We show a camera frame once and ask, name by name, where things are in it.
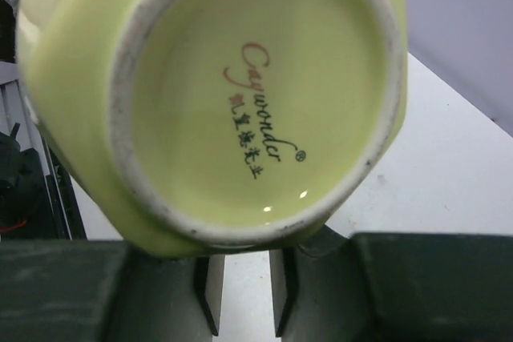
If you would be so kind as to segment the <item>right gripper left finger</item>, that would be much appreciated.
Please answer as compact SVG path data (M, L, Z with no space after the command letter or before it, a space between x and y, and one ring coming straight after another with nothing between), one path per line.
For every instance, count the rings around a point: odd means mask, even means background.
M123 241L1 245L4 341L211 341L224 260L161 259Z

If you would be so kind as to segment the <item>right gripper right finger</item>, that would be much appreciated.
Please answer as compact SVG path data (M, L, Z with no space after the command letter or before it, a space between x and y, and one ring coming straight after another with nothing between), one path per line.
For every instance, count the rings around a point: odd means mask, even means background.
M509 341L512 239L328 227L269 254L283 341Z

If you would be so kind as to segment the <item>light green mug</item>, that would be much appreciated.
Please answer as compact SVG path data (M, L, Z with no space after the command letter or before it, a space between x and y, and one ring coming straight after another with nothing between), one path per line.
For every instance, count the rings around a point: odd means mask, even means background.
M18 0L30 117L127 241L312 235L396 138L406 0Z

